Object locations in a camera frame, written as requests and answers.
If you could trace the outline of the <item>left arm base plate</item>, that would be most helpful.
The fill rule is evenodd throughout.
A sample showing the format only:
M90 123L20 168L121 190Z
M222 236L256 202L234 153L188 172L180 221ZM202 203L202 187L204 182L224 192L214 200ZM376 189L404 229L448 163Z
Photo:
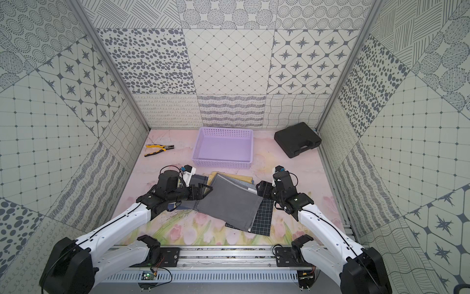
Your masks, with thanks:
M130 266L137 267L177 267L179 261L179 247L159 247L150 249L147 257L141 263Z

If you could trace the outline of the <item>black white grid pillowcase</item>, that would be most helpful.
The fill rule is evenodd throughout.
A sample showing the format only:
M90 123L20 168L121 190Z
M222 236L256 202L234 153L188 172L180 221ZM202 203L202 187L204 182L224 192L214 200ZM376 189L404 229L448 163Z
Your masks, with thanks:
M262 236L270 236L274 201L264 198L263 200L250 201L249 204L241 206L246 210L235 214L233 222L227 222L225 227L246 233Z

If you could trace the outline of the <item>yellow zigzag pillowcase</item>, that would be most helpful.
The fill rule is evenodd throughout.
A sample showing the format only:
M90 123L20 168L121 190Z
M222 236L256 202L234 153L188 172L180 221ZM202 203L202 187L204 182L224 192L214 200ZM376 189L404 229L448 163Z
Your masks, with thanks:
M229 177L229 178L237 180L237 181L245 182L245 183L248 183L248 184L253 184L253 178L249 177L249 176L223 173L223 172L220 172L220 171L213 171L208 177L208 185L211 185L211 183L213 182L213 179L218 174Z

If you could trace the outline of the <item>purple plastic basket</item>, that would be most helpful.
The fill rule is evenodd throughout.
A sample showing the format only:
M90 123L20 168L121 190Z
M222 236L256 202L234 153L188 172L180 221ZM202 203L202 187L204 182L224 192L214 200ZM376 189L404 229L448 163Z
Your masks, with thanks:
M254 133L251 129L202 127L192 160L199 167L249 169L253 162Z

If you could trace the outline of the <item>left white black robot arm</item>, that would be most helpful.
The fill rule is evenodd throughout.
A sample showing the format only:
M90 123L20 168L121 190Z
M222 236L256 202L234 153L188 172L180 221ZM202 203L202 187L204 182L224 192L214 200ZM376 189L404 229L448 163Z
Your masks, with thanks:
M167 170L157 184L112 220L76 239L58 241L48 258L39 286L48 294L87 294L106 278L134 265L154 267L163 261L160 242L142 235L130 245L111 250L133 230L149 223L169 205L203 200L213 188L191 184L193 172Z

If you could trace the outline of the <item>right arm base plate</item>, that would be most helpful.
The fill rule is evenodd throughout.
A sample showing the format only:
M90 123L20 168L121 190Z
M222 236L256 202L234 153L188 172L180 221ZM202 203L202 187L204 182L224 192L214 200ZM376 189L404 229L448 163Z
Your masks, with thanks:
M302 248L275 246L272 248L272 253L275 257L277 267L316 267L317 264L312 263L312 257L307 260L307 253L312 253L312 251L309 250L312 250L312 248L305 246Z

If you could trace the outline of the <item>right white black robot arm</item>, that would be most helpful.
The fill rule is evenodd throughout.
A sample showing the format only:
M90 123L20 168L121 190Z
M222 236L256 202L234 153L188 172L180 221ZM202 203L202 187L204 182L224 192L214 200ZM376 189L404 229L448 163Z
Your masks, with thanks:
M272 182L257 184L260 197L275 202L308 228L313 235L302 235L291 243L296 263L308 263L329 276L343 294L390 294L391 283L382 255L352 240L320 211L314 200L297 191L291 174L278 166Z

